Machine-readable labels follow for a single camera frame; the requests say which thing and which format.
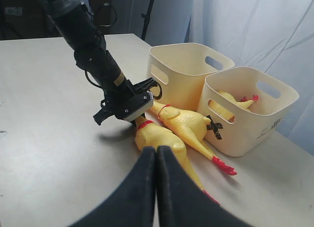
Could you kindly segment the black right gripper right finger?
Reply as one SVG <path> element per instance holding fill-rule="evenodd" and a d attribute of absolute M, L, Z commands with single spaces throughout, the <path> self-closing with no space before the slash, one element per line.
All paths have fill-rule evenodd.
<path fill-rule="evenodd" d="M 208 197 L 167 146 L 157 149 L 157 206 L 161 227 L 249 226 Z"/>

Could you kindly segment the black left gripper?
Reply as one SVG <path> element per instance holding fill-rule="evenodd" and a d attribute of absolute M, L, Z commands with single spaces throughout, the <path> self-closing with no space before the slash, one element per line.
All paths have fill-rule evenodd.
<path fill-rule="evenodd" d="M 133 100 L 135 89 L 131 82 L 126 82 L 121 87 L 104 91 L 104 99 L 101 101 L 101 109 L 93 116 L 94 121 L 100 126 L 104 120 L 115 116 L 119 120 L 133 121 L 127 119 L 136 111 Z"/>

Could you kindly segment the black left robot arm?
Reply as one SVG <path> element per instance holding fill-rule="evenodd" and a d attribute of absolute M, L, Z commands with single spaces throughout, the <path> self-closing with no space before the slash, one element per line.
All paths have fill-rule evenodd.
<path fill-rule="evenodd" d="M 111 116 L 134 122 L 139 116 L 131 100 L 135 97 L 130 80 L 106 48 L 104 36 L 88 17 L 86 7 L 79 0 L 46 0 L 48 15 L 68 45 L 74 50 L 76 65 L 85 76 L 95 79 L 104 99 L 93 118 L 97 124 Z"/>

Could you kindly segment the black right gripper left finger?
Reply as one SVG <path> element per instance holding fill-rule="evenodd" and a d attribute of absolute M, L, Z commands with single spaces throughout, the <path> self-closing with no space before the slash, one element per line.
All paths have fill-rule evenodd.
<path fill-rule="evenodd" d="M 156 151 L 145 147 L 114 192 L 73 227 L 151 227 L 156 195 Z"/>

